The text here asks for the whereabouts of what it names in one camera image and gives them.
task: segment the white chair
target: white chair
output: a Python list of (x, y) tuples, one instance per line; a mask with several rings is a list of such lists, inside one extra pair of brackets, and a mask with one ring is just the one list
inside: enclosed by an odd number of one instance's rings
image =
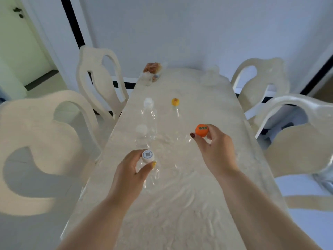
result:
[[(298, 94), (269, 100), (259, 115), (250, 119), (256, 138), (266, 121), (284, 104), (301, 107), (308, 123), (281, 130), (265, 151), (274, 177), (293, 174), (325, 174), (333, 179), (333, 104)], [(332, 196), (287, 196), (289, 208), (333, 211)]]
[(249, 66), (254, 66), (257, 69), (257, 75), (244, 85), (239, 94), (238, 100), (244, 112), (263, 101), (270, 84), (276, 87), (275, 97), (289, 93), (290, 84), (286, 78), (284, 63), (281, 58), (268, 60), (253, 58), (244, 61), (237, 68), (231, 79), (231, 85), (234, 90), (238, 85), (242, 71)]
[(83, 185), (88, 181), (95, 162), (89, 159), (73, 127), (53, 119), (56, 107), (66, 101), (81, 110), (94, 143), (101, 148), (94, 111), (74, 91), (9, 101), (0, 106), (0, 212), (20, 216), (42, 214), (61, 201), (61, 198), (20, 196), (8, 187), (3, 168), (6, 159), (20, 148), (28, 147), (36, 166), (45, 173), (79, 177)]
[[(106, 68), (102, 65), (104, 55), (109, 57), (114, 63), (114, 70), (118, 79), (119, 89), (125, 98), (123, 102), (120, 102), (116, 94), (112, 77)], [(89, 89), (87, 82), (91, 81), (87, 79), (87, 72), (91, 72), (93, 85), (96, 91), (110, 106), (113, 112), (113, 117), (105, 109), (105, 107), (102, 106), (102, 104), (96, 99), (96, 97)], [(88, 100), (94, 110), (96, 110), (102, 116), (106, 125), (114, 127), (129, 98), (125, 88), (123, 76), (121, 74), (120, 64), (115, 53), (109, 49), (98, 49), (82, 46), (80, 48), (80, 61), (77, 66), (76, 79), (81, 94)]]

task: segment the right hand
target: right hand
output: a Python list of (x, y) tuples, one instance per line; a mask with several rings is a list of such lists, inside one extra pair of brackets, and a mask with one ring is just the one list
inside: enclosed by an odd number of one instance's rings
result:
[(231, 137), (214, 125), (207, 124), (207, 126), (209, 129), (207, 138), (212, 141), (210, 144), (199, 135), (190, 133), (201, 151), (207, 168), (215, 177), (239, 171), (236, 164), (235, 147)]

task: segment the table top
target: table top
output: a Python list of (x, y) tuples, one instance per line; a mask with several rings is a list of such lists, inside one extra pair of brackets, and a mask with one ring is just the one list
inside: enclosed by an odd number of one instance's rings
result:
[[(150, 86), (143, 79), (138, 80), (63, 236), (106, 197), (117, 165), (136, 149), (135, 128), (140, 124), (146, 97), (155, 102), (160, 134), (168, 134), (172, 126), (167, 116), (172, 98), (178, 98), (188, 133), (194, 132), (198, 124), (210, 123), (230, 135), (239, 168), (286, 210), (230, 83), (203, 86), (202, 74), (194, 69), (167, 69)], [(188, 141), (183, 149), (162, 141), (153, 145), (161, 178), (150, 192), (143, 190), (129, 209), (115, 249), (246, 249), (219, 184), (206, 168), (196, 143)]]

